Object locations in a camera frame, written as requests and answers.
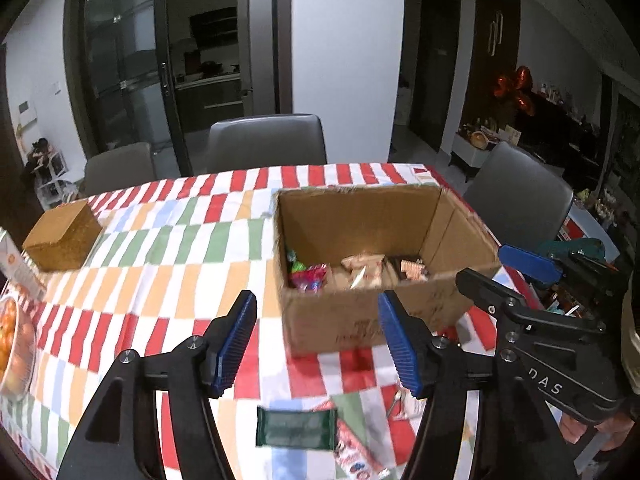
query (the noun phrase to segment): blue gripper pad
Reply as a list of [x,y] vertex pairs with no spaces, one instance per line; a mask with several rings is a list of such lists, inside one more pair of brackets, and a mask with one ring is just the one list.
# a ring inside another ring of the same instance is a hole
[[424,395],[424,385],[420,377],[417,353],[424,342],[431,339],[430,330],[423,320],[407,314],[392,290],[378,295],[378,321],[402,386],[416,399],[420,399]]
[[212,389],[218,396],[222,396],[222,393],[234,383],[257,316],[258,304],[255,295],[243,290],[225,316],[230,318],[232,324],[216,362],[216,377]]
[[519,270],[547,286],[557,283],[562,278],[562,270],[558,269],[552,260],[517,247],[503,245],[498,249],[498,258],[501,264]]

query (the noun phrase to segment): cardboard box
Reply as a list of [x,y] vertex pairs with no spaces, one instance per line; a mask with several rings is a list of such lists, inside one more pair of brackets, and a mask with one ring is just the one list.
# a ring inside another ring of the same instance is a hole
[[[383,343],[378,294],[389,288],[431,330],[454,325],[472,305],[456,289],[456,273],[471,267],[493,276],[500,268],[497,245],[482,221],[438,186],[283,190],[275,200],[274,272],[293,355]],[[316,293],[290,288],[287,248],[305,265],[330,264],[333,286]],[[335,286],[345,279],[339,276],[340,261],[361,253],[420,254],[430,278],[340,290]]]
[[45,211],[22,245],[42,272],[82,267],[102,226],[87,200]]

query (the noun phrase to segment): striped tablecloth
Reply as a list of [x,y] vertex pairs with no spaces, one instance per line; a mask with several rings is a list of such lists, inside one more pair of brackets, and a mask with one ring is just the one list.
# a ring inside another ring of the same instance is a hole
[[[338,164],[260,168],[163,180],[105,193],[90,205],[105,226],[84,267],[44,275],[46,302],[26,300],[38,332],[31,389],[0,400],[0,422],[46,479],[56,476],[82,412],[114,357],[169,351],[228,312],[238,292],[258,299],[234,386],[211,407],[236,479],[344,478],[330,453],[256,448],[256,406],[306,410],[330,396],[340,416],[399,479],[419,420],[386,420],[396,370],[386,346],[293,358],[284,344],[273,280],[273,190],[283,187],[443,184],[423,166]],[[516,274],[495,279],[514,287]],[[492,352],[495,327],[474,308],[457,326],[467,350]],[[468,478],[478,396],[468,394],[456,478]],[[158,393],[162,457],[180,478],[167,394]]]

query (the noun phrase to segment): fruit basket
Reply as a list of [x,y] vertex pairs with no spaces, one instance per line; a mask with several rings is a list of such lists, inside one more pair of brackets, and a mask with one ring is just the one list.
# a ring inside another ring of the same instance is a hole
[[29,391],[36,357],[31,318],[17,306],[17,296],[0,298],[0,396],[13,402]]

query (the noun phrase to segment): gray chair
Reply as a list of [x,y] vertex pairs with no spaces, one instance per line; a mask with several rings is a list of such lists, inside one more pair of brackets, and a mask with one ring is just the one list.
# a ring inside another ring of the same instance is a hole
[[527,251],[556,239],[573,198],[564,180],[506,142],[489,154],[464,195],[501,244]]
[[84,195],[92,196],[156,180],[151,145],[136,142],[92,156],[84,167]]
[[281,114],[220,121],[211,127],[207,171],[326,164],[320,119]]

